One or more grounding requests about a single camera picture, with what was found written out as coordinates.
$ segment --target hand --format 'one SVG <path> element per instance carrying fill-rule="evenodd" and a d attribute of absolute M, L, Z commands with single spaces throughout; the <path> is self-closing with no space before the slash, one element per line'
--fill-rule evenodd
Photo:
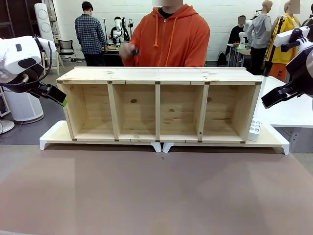
<path fill-rule="evenodd" d="M 128 57 L 132 56 L 134 54 L 135 45 L 131 43 L 123 43 L 120 51 L 119 56 L 122 57 L 122 59 L 127 59 Z"/>

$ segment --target white tower fan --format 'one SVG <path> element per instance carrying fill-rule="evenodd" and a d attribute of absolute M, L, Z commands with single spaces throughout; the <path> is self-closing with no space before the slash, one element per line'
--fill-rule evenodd
<path fill-rule="evenodd" d="M 44 39 L 54 42 L 46 4 L 44 3 L 35 4 L 35 13 L 40 31 L 40 36 Z M 48 51 L 46 50 L 45 54 L 47 55 L 47 57 L 50 58 L 49 50 Z M 52 66 L 56 66 L 56 56 L 57 56 L 56 53 L 52 55 Z"/>
<path fill-rule="evenodd" d="M 29 93 L 14 93 L 3 88 L 13 120 L 16 123 L 30 124 L 44 118 L 44 112 L 38 98 Z"/>

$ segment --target mannequin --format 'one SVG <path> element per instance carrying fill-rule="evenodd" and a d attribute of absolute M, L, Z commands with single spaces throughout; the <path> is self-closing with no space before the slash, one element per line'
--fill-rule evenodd
<path fill-rule="evenodd" d="M 291 1 L 288 1 L 285 3 L 284 11 L 285 11 L 285 15 L 283 17 L 285 20 L 280 29 L 280 32 L 277 32 L 279 28 L 279 24 L 278 24 L 279 18 L 276 19 L 273 25 L 275 26 L 275 28 L 273 31 L 273 40 L 268 51 L 267 61 L 269 61 L 269 58 L 273 49 L 273 43 L 275 41 L 277 33 L 287 32 L 301 25 L 298 18 L 293 15 L 292 8 L 291 8 Z M 285 82 L 287 78 L 286 64 L 288 64 L 297 55 L 297 53 L 298 53 L 298 47 L 294 47 L 290 49 L 288 52 L 281 52 L 281 50 L 276 49 L 273 55 L 272 61 L 271 61 L 272 67 L 271 67 L 269 74 Z"/>
<path fill-rule="evenodd" d="M 311 11 L 312 11 L 312 14 L 310 15 L 310 18 L 308 18 L 306 21 L 304 21 L 303 24 L 301 25 L 301 27 L 309 26 L 309 25 L 313 24 L 313 4 L 311 5 Z M 313 42 L 313 30 L 309 31 L 307 38 L 310 42 Z"/>
<path fill-rule="evenodd" d="M 270 41 L 271 21 L 268 13 L 270 12 L 272 6 L 273 2 L 269 0 L 265 0 L 262 3 L 261 14 L 252 21 L 252 25 L 249 27 L 247 32 L 249 40 L 247 49 L 250 49 L 251 47 L 251 73 L 253 75 L 262 74 L 260 68 L 263 65 L 264 56 Z"/>

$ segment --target desk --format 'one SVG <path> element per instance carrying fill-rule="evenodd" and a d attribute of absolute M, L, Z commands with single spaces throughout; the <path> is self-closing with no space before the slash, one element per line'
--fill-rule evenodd
<path fill-rule="evenodd" d="M 123 67 L 122 59 L 119 57 L 120 47 L 107 46 L 108 52 L 104 53 L 104 62 L 107 67 Z"/>
<path fill-rule="evenodd" d="M 242 60 L 242 63 L 241 63 L 241 67 L 243 67 L 244 66 L 245 57 L 246 56 L 250 56 L 250 52 L 251 52 L 251 50 L 236 48 L 237 60 L 236 60 L 236 66 L 235 67 L 239 67 L 239 62 L 240 62 L 241 55 L 243 55 L 243 60 Z"/>
<path fill-rule="evenodd" d="M 280 102 L 269 109 L 264 108 L 261 97 L 284 84 L 274 77 L 264 77 L 254 117 L 273 127 L 293 128 L 289 138 L 293 149 L 301 128 L 313 128 L 312 98 L 304 94 L 299 98 Z"/>

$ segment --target pole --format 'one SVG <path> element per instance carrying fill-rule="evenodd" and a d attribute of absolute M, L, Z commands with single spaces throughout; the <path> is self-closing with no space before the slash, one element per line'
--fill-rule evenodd
<path fill-rule="evenodd" d="M 107 36 L 107 26 L 106 26 L 106 19 L 103 18 L 103 24 L 104 24 L 104 30 L 105 30 L 105 33 L 106 33 L 106 40 L 107 40 L 107 45 L 108 45 L 108 36 Z"/>
<path fill-rule="evenodd" d="M 281 28 L 283 26 L 283 22 L 284 21 L 285 21 L 284 18 L 281 17 L 280 20 L 279 20 L 279 23 L 278 23 L 278 29 L 277 29 L 276 35 L 280 33 L 280 30 L 281 30 Z M 264 77 L 268 77 L 268 75 L 270 73 L 270 69 L 272 68 L 272 65 L 273 65 L 272 60 L 273 60 L 273 57 L 274 57 L 276 46 L 274 46 L 274 42 L 272 42 L 272 43 L 273 43 L 273 48 L 272 48 L 272 51 L 270 52 L 270 56 L 269 56 L 269 59 L 268 59 L 268 65 L 267 65 L 267 67 L 265 68 L 265 71 L 264 71 Z"/>

